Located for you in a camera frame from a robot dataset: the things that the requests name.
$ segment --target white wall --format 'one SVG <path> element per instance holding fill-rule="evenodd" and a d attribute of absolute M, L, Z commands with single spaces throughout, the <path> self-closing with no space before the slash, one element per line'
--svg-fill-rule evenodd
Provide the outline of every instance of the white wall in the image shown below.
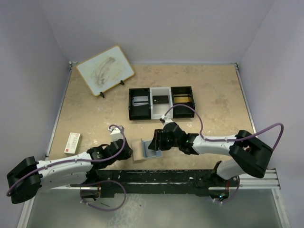
<path fill-rule="evenodd" d="M 281 121 L 276 167 L 293 227 L 304 214 L 304 1 L 276 0 L 240 62 L 240 74 L 258 130 Z M 277 131 L 261 136 L 273 144 Z"/>
<path fill-rule="evenodd" d="M 6 197 L 6 174 L 43 159 L 68 76 L 68 61 L 37 0 L 0 2 L 0 227 L 15 228 L 23 204 Z"/>
<path fill-rule="evenodd" d="M 121 45 L 131 62 L 237 62 L 274 0 L 40 0 L 69 60 Z"/>

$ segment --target beige marble surface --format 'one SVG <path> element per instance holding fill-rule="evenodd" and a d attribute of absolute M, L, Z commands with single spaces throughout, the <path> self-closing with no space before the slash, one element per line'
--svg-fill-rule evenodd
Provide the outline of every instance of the beige marble surface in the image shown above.
<path fill-rule="evenodd" d="M 161 129 L 159 121 L 129 121 L 129 88 L 191 86 L 196 110 L 204 122 L 204 135 L 223 136 L 239 129 L 253 132 L 238 77 L 233 65 L 135 65 L 135 75 L 125 85 L 105 92 L 105 99 L 94 97 L 79 72 L 74 68 L 66 91 L 50 159 L 67 157 L 64 148 L 70 132 L 81 133 L 78 151 L 109 143 L 109 124 L 123 125 L 129 145 L 134 140 L 153 137 Z M 178 120 L 188 133 L 198 133 L 197 117 Z M 185 155 L 178 149 L 163 152 L 159 159 L 117 161 L 107 169 L 212 169 L 228 156 L 216 154 Z"/>

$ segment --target small box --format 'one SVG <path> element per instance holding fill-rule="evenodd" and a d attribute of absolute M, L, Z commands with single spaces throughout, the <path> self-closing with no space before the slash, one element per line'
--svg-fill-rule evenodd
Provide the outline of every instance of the small box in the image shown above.
<path fill-rule="evenodd" d="M 80 133 L 70 133 L 64 153 L 75 154 L 80 139 Z"/>

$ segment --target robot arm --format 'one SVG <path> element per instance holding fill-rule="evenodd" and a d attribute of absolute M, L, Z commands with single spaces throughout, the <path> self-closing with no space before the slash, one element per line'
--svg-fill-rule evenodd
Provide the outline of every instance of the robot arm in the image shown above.
<path fill-rule="evenodd" d="M 112 129 L 110 135 L 113 140 L 110 145 L 102 144 L 75 156 L 52 161 L 35 161 L 34 157 L 25 158 L 7 174 L 9 187 L 12 188 L 7 196 L 10 196 L 12 203 L 16 204 L 31 199 L 41 190 L 68 184 L 96 182 L 98 180 L 96 170 L 104 169 L 116 160 L 129 159 L 133 153 L 127 141 L 122 147 L 124 140 L 118 128 Z M 121 152 L 115 158 L 94 162 L 110 158 L 119 150 Z"/>
<path fill-rule="evenodd" d="M 219 161 L 215 166 L 216 174 L 229 180 L 234 176 L 247 173 L 253 177 L 263 178 L 270 161 L 273 150 L 256 137 L 240 142 L 250 136 L 247 131 L 241 130 L 236 135 L 223 137 L 208 137 L 208 141 L 197 133 L 185 133 L 170 118 L 163 116 L 160 121 L 164 124 L 163 129 L 156 129 L 154 137 L 149 145 L 150 150 L 169 150 L 177 147 L 185 154 L 215 153 L 231 156 L 228 161 Z"/>
<path fill-rule="evenodd" d="M 171 119 L 161 119 L 161 121 L 164 123 L 164 128 L 155 130 L 149 149 L 165 151 L 171 147 L 178 147 L 185 154 L 216 153 L 232 156 L 233 159 L 219 161 L 216 164 L 210 177 L 205 180 L 206 183 L 222 184 L 242 173 L 259 178 L 264 176 L 272 154 L 269 146 L 256 137 L 241 142 L 229 142 L 231 139 L 247 137 L 250 133 L 239 131 L 237 135 L 209 137 L 209 139 L 222 139 L 223 142 L 208 142 L 197 133 L 185 133 Z M 24 159 L 7 175 L 10 187 L 7 195 L 11 196 L 12 203 L 25 202 L 34 197 L 39 190 L 99 181 L 97 170 L 104 169 L 116 160 L 129 159 L 132 155 L 133 151 L 127 141 L 125 140 L 124 143 L 123 128 L 120 128 L 121 130 L 118 128 L 112 130 L 110 145 L 93 147 L 73 157 L 54 161 L 35 161 L 34 157 Z M 107 160 L 119 151 L 121 151 L 119 155 Z"/>

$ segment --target small whiteboard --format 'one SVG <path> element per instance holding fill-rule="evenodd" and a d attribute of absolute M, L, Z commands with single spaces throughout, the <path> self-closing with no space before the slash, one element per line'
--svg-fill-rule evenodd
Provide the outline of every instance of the small whiteboard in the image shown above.
<path fill-rule="evenodd" d="M 134 71 L 119 46 L 114 46 L 76 67 L 94 96 L 107 91 Z"/>

